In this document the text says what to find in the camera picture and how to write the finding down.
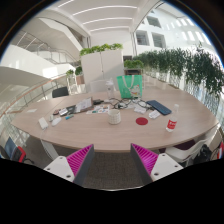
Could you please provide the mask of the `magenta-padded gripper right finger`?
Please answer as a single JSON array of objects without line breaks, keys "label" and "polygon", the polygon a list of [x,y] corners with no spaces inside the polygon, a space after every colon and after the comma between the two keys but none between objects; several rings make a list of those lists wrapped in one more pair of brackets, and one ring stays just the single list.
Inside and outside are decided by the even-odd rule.
[{"label": "magenta-padded gripper right finger", "polygon": [[144,185],[182,169],[168,154],[156,154],[137,144],[131,144],[130,153]]}]

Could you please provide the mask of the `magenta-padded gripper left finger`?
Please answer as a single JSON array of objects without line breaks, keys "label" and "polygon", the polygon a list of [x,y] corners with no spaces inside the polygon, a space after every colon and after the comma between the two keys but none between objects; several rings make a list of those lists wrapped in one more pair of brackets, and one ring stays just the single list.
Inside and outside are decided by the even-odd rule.
[{"label": "magenta-padded gripper left finger", "polygon": [[44,168],[56,176],[82,186],[94,157],[94,145],[88,145],[69,156],[58,156]]}]

